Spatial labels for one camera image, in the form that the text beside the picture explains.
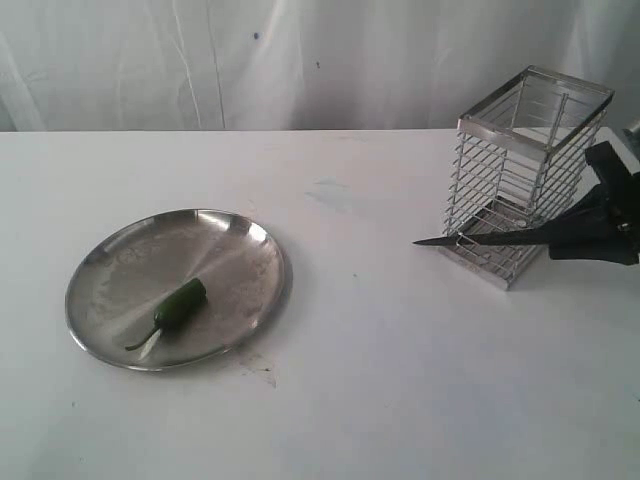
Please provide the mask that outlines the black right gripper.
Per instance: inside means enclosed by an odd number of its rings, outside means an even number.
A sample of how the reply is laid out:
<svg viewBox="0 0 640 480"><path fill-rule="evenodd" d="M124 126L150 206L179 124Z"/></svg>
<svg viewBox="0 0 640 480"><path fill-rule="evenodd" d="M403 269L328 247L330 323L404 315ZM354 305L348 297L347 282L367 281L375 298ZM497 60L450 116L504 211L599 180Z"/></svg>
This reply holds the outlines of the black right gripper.
<svg viewBox="0 0 640 480"><path fill-rule="evenodd" d="M527 234L527 245L548 245L553 260L639 263L639 178L604 141L586 152L601 192L588 192L558 217ZM601 238L609 222L620 236Z"/></svg>

